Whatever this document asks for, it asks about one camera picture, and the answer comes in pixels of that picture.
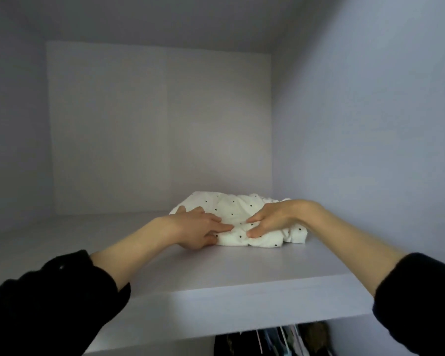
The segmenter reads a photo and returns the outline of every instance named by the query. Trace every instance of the folded garment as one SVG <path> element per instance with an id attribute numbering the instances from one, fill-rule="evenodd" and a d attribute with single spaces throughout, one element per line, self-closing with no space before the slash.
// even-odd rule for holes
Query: folded garment
<path id="1" fill-rule="evenodd" d="M 246 232 L 256 227 L 259 223 L 246 223 L 246 220 L 259 211 L 266 203 L 279 202 L 268 197 L 257 194 L 228 195 L 220 192 L 192 193 L 186 200 L 172 209 L 170 214 L 177 212 L 179 206 L 183 205 L 188 211 L 201 206 L 205 212 L 213 213 L 223 220 L 223 223 L 234 225 L 229 232 L 218 234 L 218 245 L 223 246 L 258 246 L 258 247 L 280 247 L 284 242 L 304 244 L 307 238 L 307 230 L 302 225 L 294 225 L 291 228 L 280 231 L 272 231 L 265 235 L 251 239 Z"/>

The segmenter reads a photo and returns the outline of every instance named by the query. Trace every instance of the hand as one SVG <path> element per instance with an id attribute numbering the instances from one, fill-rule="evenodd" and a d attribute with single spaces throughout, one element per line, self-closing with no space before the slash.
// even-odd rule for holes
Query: hand
<path id="1" fill-rule="evenodd" d="M 186 212 L 185 207 L 180 206 L 176 214 L 162 217 L 161 220 L 172 242 L 190 250 L 215 245 L 218 242 L 215 233 L 234 228 L 233 225 L 221 223 L 220 217 L 205 213 L 202 207 Z"/>
<path id="2" fill-rule="evenodd" d="M 247 219 L 246 222 L 261 223 L 247 232 L 250 238 L 261 237 L 262 235 L 275 230 L 291 227 L 296 223 L 306 226 L 303 219 L 306 206 L 312 201 L 287 200 L 282 202 L 266 203 L 259 212 Z"/>

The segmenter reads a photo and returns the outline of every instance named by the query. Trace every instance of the black sleeve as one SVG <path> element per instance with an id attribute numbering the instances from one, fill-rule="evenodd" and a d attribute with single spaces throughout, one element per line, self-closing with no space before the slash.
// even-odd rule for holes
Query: black sleeve
<path id="1" fill-rule="evenodd" d="M 82 355 L 130 294 L 86 251 L 56 257 L 0 286 L 0 355 Z"/>
<path id="2" fill-rule="evenodd" d="M 374 316 L 391 336 L 420 355 L 445 355 L 445 264 L 405 256 L 379 285 Z"/>

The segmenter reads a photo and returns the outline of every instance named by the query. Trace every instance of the ceiling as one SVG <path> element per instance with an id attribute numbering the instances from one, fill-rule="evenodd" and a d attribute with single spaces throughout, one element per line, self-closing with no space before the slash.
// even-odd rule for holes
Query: ceiling
<path id="1" fill-rule="evenodd" d="M 303 0 L 2 0 L 47 40 L 268 53 Z"/>

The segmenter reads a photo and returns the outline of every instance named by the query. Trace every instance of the white shelf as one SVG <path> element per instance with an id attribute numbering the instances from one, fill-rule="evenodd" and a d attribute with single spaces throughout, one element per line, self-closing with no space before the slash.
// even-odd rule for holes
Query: white shelf
<path id="1" fill-rule="evenodd" d="M 102 249 L 165 213 L 58 216 L 0 235 L 0 283 L 64 253 Z M 174 246 L 131 282 L 88 352 L 371 312 L 372 297 L 317 239 L 274 249 Z"/>

